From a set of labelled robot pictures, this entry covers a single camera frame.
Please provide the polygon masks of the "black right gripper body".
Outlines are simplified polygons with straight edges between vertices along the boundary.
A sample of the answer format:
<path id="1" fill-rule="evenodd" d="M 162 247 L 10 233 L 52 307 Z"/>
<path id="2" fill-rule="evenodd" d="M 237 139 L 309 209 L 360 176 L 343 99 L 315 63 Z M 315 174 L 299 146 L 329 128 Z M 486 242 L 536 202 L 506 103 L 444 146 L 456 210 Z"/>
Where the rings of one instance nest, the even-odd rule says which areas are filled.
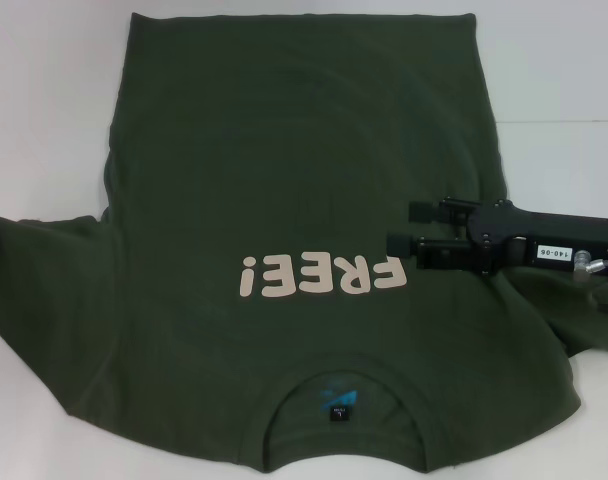
<path id="1" fill-rule="evenodd" d="M 500 199 L 477 206 L 466 231 L 482 272 L 509 267 L 608 272 L 608 218 L 531 212 Z"/>

